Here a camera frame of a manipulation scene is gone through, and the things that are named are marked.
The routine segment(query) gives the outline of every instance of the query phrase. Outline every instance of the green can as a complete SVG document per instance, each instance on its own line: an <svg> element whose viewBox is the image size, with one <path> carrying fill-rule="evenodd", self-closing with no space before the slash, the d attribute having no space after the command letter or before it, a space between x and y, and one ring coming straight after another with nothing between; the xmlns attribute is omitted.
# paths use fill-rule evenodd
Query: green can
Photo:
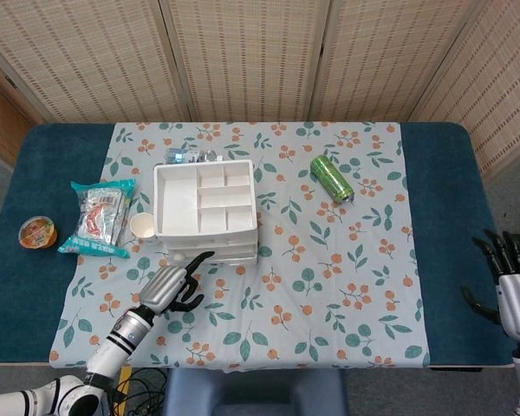
<svg viewBox="0 0 520 416"><path fill-rule="evenodd" d="M311 172L320 180L335 202L352 201L354 191L331 161L321 154L310 162Z"/></svg>

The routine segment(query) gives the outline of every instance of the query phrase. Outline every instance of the white cup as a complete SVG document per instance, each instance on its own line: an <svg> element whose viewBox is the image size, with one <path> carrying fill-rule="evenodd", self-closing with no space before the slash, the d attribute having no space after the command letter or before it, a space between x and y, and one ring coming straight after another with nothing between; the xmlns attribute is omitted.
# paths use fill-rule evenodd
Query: white cup
<svg viewBox="0 0 520 416"><path fill-rule="evenodd" d="M134 236L143 240L145 244L154 245L158 238L154 235L154 216L148 212L134 215L129 222L129 228Z"/></svg>

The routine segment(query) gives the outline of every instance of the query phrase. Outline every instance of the gray floor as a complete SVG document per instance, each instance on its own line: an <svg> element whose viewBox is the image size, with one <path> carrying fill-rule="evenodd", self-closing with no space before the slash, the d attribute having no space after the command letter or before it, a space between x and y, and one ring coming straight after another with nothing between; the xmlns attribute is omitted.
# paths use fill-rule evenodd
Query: gray floor
<svg viewBox="0 0 520 416"><path fill-rule="evenodd" d="M0 166L0 207L9 180L9 172ZM520 163L486 191L497 227L520 233ZM39 387L64 374L81 377L82 372L0 367L0 393ZM481 373L349 370L346 381L351 416L499 416L510 414L518 399L512 369L485 369Z"/></svg>

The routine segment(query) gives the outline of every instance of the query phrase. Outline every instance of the leaf pattern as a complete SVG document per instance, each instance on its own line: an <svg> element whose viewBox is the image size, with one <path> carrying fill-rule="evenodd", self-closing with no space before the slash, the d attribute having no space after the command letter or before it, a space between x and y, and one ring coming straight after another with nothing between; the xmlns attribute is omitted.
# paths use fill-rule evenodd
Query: leaf pattern
<svg viewBox="0 0 520 416"><path fill-rule="evenodd" d="M165 163L169 147L253 161L257 264L201 265L194 296L204 300L192 312L156 318L132 365L224 371L429 365L399 125L120 123L101 178L137 180L127 219L153 212L153 167ZM332 203L310 171L319 154L354 188L352 202ZM129 230L120 243L131 254L127 260L80 257L53 366L86 365L121 314L139 305L156 270L168 265L161 246L145 245Z"/></svg>

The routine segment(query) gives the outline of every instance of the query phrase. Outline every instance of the plastic bag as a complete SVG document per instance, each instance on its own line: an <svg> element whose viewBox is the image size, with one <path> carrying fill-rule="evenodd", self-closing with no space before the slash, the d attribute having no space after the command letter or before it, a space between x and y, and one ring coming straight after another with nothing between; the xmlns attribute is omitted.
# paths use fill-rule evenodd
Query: plastic bag
<svg viewBox="0 0 520 416"><path fill-rule="evenodd" d="M116 243L131 204L135 179L92 185L72 181L71 187L77 193L81 215L74 234L58 251L128 258L127 250L117 247Z"/></svg>

